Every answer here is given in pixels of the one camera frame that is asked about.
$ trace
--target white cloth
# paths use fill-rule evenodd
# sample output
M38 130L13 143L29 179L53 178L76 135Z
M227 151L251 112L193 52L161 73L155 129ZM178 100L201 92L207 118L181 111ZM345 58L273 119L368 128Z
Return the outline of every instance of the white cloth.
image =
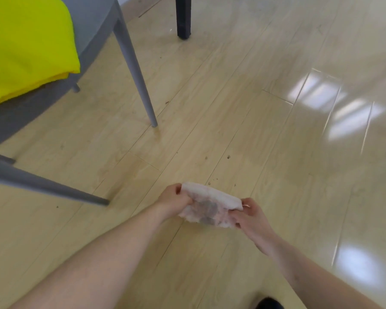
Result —
M181 185L181 190L194 201L179 214L189 222L211 224L223 228L234 227L235 222L229 217L228 210L243 210L240 199L212 187L185 182Z

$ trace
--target baseboard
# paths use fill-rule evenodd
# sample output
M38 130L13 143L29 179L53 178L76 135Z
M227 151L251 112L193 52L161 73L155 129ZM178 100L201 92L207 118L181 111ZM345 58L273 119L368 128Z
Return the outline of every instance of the baseboard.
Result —
M159 1L160 0L128 0L121 6L124 20L128 23L132 19L140 17Z

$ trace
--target yellow cloth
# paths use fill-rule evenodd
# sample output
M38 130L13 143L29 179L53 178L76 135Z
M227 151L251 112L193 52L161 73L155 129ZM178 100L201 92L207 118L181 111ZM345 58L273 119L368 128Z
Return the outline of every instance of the yellow cloth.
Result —
M0 103L79 73L73 23L61 0L0 0Z

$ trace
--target person's left arm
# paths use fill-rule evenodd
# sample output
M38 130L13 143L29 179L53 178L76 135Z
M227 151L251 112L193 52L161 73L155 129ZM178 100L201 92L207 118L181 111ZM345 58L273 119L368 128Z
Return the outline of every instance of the person's left arm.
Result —
M87 244L10 308L114 308L160 224L192 202L180 188L168 186L157 202Z

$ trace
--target person's left hand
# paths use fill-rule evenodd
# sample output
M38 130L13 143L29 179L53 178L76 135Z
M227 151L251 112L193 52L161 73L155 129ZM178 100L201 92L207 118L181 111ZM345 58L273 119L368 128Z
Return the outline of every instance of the person's left hand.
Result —
M181 183L175 183L165 188L154 205L160 208L167 219L178 215L191 203L193 200L190 196L181 192Z

